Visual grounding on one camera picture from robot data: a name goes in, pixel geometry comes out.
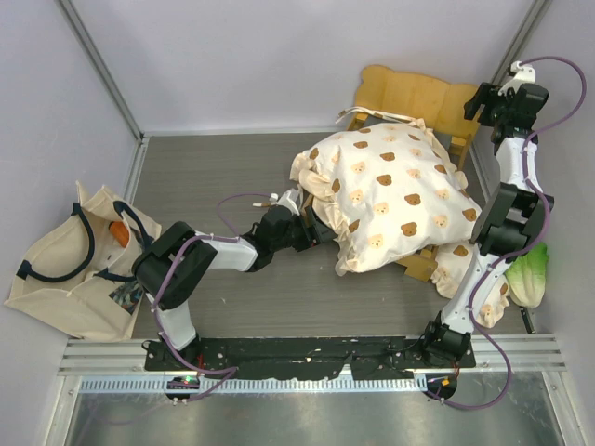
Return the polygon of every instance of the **gray floor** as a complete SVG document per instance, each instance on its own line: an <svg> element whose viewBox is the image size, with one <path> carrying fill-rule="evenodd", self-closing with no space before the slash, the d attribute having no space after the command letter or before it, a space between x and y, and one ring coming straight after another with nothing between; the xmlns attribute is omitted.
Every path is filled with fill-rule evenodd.
<svg viewBox="0 0 595 446"><path fill-rule="evenodd" d="M183 220L196 230L231 235L217 203L239 192L283 192L293 184L295 155L326 134L151 138L135 206L168 228ZM469 194L483 204L477 175L467 162ZM240 230L260 221L254 199L224 204ZM203 336L417 335L447 302L431 283L387 265L338 277L334 243L296 253L285 250L254 274L209 271L191 298L192 321ZM524 333L520 312L507 309L494 333ZM143 302L133 336L155 338Z"/></svg>
<svg viewBox="0 0 595 446"><path fill-rule="evenodd" d="M462 374L453 400L493 398L505 374ZM217 395L166 404L163 395L80 395L69 446L562 446L541 373L514 375L491 409L463 412L420 392ZM106 421L134 420L126 426Z"/></svg>

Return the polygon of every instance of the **white fabric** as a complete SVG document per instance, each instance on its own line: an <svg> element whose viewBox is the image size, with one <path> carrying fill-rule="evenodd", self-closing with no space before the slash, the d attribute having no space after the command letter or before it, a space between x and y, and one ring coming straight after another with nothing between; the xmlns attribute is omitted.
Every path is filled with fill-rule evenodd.
<svg viewBox="0 0 595 446"><path fill-rule="evenodd" d="M438 268L431 275L431 281L436 284L436 290L441 296L449 299L455 296L471 263L472 251L468 242L449 243L438 248ZM492 328L504 315L504 308L510 305L507 299L509 295L509 283L502 275L481 307L477 322Z"/></svg>
<svg viewBox="0 0 595 446"><path fill-rule="evenodd" d="M40 282L31 276L26 280L15 277L8 307L23 311L62 332L94 341L119 341L129 339L140 305L130 306L126 301L131 291L126 285L95 276L108 268L112 274L130 276L134 260L141 254L141 247L130 235L126 247L109 232L109 224L122 221L130 228L138 227L126 213L120 218L113 208L114 201L122 201L107 187L89 196L77 182L79 203L93 230L95 254L90 265L72 279L59 283ZM161 226L132 207L148 234L157 238ZM89 239L79 216L70 216L37 241L25 255L33 270L49 277L58 277L74 270L85 259Z"/></svg>
<svg viewBox="0 0 595 446"><path fill-rule="evenodd" d="M423 121L413 125L339 132L294 160L290 177L314 195L314 211L337 234L337 274L470 237L480 209L462 191L464 175Z"/></svg>

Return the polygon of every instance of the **orange object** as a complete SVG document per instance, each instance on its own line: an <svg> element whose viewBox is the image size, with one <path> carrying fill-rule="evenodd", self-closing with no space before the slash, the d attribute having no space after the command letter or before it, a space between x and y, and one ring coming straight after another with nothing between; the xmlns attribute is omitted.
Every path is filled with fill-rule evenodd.
<svg viewBox="0 0 595 446"><path fill-rule="evenodd" d="M113 221L110 223L110 232L123 248L126 248L130 240L130 233L127 227L121 221Z"/></svg>

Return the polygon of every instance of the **bear print blanket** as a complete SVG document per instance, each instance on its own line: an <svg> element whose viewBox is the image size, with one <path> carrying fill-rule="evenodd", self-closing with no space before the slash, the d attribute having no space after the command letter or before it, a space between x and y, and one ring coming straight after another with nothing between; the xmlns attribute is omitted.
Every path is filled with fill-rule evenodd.
<svg viewBox="0 0 595 446"><path fill-rule="evenodd" d="M290 177L337 234L339 275L467 240L480 212L422 120L336 133L299 154Z"/></svg>

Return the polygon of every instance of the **wooden chair backrest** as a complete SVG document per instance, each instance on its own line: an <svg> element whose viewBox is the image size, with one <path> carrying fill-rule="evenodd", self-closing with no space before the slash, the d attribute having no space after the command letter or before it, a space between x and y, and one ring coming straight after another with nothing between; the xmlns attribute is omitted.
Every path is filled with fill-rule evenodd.
<svg viewBox="0 0 595 446"><path fill-rule="evenodd" d="M463 105L477 86L449 84L414 72L394 72L380 65L362 71L355 105L382 112L423 118L426 126L453 137L475 137L479 124L464 118Z"/></svg>

